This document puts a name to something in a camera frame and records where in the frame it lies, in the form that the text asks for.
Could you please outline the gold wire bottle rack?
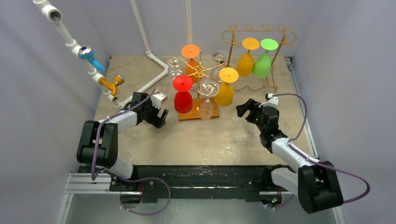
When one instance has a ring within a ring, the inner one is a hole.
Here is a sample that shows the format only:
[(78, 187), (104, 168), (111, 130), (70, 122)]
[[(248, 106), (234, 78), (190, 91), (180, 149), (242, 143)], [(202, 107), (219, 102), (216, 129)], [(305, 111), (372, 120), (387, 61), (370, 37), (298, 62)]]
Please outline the gold wire bottle rack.
[[(238, 33), (277, 33), (279, 38), (247, 35), (244, 39), (239, 40)], [(247, 85), (242, 89), (259, 91), (264, 88), (272, 88), (277, 91), (278, 86), (273, 75), (275, 60), (282, 48), (292, 48), (298, 35), (285, 24), (279, 24), (272, 28), (270, 24), (264, 23), (260, 28), (254, 28), (252, 24), (248, 23), (243, 28), (238, 28), (236, 24), (230, 24), (228, 29), (222, 32), (221, 39), (230, 47), (226, 61), (227, 67), (230, 66), (233, 50), (242, 47), (246, 52), (239, 57), (235, 67), (239, 75), (242, 77), (254, 75), (264, 79), (263, 87), (253, 89)]]

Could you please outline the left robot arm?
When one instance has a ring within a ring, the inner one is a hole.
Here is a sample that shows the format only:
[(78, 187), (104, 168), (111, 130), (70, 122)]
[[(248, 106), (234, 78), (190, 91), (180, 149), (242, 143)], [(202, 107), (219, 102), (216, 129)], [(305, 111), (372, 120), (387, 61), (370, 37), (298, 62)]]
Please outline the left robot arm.
[(107, 172), (121, 179), (121, 185), (128, 191), (139, 186), (134, 175), (134, 166), (118, 155), (118, 135), (125, 130), (147, 122), (156, 128), (165, 124), (168, 110), (158, 113), (167, 95), (154, 90), (151, 94), (134, 92), (131, 101), (115, 115), (102, 120), (88, 120), (84, 123), (77, 149), (77, 161), (91, 167), (91, 179), (101, 172)]

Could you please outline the clear round wine glass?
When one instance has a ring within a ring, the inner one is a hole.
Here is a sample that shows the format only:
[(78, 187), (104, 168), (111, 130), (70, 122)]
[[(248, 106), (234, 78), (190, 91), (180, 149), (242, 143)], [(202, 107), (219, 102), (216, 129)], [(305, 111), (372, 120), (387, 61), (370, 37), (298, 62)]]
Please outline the clear round wine glass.
[(184, 75), (183, 62), (178, 57), (168, 60), (168, 75), (171, 80), (177, 76)]

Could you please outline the yellow wine glass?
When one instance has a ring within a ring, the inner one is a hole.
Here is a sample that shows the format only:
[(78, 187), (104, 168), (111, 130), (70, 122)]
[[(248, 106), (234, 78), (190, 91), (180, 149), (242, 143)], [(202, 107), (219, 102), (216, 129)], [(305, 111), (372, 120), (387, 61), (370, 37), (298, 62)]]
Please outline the yellow wine glass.
[(226, 67), (220, 70), (219, 77), (222, 84), (219, 86), (219, 92), (214, 99), (218, 106), (227, 107), (233, 102), (234, 89), (232, 83), (238, 80), (239, 74), (237, 70)]
[(248, 37), (242, 41), (242, 46), (247, 50), (247, 52), (239, 58), (236, 71), (239, 76), (248, 77), (251, 75), (255, 63), (255, 60), (251, 55), (251, 51), (257, 50), (260, 47), (260, 43), (257, 39)]

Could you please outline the yellow wine glass front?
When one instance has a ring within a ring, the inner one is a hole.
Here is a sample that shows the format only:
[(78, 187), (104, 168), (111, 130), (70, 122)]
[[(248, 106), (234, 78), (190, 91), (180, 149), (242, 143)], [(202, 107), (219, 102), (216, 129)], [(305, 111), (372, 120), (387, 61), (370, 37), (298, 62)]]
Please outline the yellow wine glass front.
[(220, 70), (219, 77), (222, 84), (219, 86), (219, 92), (214, 99), (218, 106), (227, 107), (233, 102), (234, 89), (232, 83), (238, 80), (239, 74), (237, 70), (226, 67)]

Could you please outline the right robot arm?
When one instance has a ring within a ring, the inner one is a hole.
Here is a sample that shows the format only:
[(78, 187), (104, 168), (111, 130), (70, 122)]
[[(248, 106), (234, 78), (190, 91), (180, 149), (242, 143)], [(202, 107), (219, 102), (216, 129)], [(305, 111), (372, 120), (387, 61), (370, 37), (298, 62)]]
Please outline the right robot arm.
[(263, 186), (269, 190), (277, 186), (287, 189), (309, 214), (341, 206), (344, 198), (333, 164), (310, 157), (291, 142), (279, 128), (277, 104), (277, 98), (264, 103), (249, 99), (236, 106), (238, 117), (246, 115), (246, 121), (257, 126), (263, 147), (287, 164), (265, 174)]

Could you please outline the clear flute glass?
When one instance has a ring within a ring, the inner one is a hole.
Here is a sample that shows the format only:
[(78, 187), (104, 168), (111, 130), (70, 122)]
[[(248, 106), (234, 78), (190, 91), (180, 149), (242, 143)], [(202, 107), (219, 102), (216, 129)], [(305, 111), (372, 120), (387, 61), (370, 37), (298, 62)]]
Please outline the clear flute glass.
[(209, 120), (213, 112), (213, 105), (210, 98), (215, 97), (219, 93), (219, 84), (211, 80), (204, 81), (199, 86), (199, 92), (205, 97), (201, 104), (200, 117), (202, 120)]

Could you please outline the green wine glass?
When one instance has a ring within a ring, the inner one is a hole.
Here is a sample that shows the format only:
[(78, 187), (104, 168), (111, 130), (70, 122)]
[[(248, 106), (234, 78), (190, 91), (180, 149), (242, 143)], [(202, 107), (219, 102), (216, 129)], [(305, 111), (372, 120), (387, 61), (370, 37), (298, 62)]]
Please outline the green wine glass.
[(260, 46), (265, 49), (265, 53), (256, 59), (253, 74), (258, 78), (266, 78), (271, 68), (269, 51), (277, 49), (279, 43), (273, 39), (266, 38), (260, 41)]

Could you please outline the red wine glass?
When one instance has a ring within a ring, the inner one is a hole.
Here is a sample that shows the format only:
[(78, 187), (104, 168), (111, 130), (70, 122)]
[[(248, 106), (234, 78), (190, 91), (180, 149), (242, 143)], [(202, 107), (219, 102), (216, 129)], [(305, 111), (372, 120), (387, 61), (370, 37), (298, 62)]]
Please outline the red wine glass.
[(180, 114), (189, 113), (193, 102), (189, 90), (193, 86), (192, 79), (187, 75), (180, 75), (173, 79), (172, 85), (177, 91), (174, 97), (174, 108)]

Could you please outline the orange wine glass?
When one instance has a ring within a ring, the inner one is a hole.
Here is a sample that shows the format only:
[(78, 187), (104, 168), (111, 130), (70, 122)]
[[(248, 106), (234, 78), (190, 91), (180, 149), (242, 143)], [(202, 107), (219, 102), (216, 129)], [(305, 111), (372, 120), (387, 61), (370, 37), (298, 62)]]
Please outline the orange wine glass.
[(184, 69), (185, 75), (189, 76), (194, 84), (196, 84), (200, 80), (200, 77), (192, 75), (192, 73), (196, 72), (196, 70), (193, 68), (198, 69), (199, 62), (197, 62), (194, 58), (197, 57), (200, 52), (200, 48), (194, 44), (188, 44), (184, 46), (181, 50), (182, 56), (189, 59)]

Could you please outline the yellow wine glass back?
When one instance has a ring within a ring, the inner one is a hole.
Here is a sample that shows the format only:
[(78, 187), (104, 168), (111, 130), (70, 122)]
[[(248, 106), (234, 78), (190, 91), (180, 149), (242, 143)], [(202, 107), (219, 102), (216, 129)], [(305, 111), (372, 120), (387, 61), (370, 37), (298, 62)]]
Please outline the yellow wine glass back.
[(251, 51), (257, 50), (260, 47), (260, 43), (257, 39), (248, 37), (242, 41), (242, 46), (247, 50), (247, 52), (239, 58), (236, 71), (239, 76), (248, 77), (251, 75), (255, 63), (255, 60), (251, 55)]

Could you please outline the clear ribbed wine glass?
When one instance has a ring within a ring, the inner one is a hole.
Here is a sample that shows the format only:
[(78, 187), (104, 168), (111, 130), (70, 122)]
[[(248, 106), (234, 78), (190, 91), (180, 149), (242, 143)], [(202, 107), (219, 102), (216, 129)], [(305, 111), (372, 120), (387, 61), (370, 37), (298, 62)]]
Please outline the clear ribbed wine glass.
[(211, 70), (210, 78), (221, 81), (219, 77), (219, 72), (222, 68), (224, 68), (224, 62), (226, 61), (226, 55), (222, 51), (217, 51), (212, 55), (213, 59), (217, 62), (216, 68)]

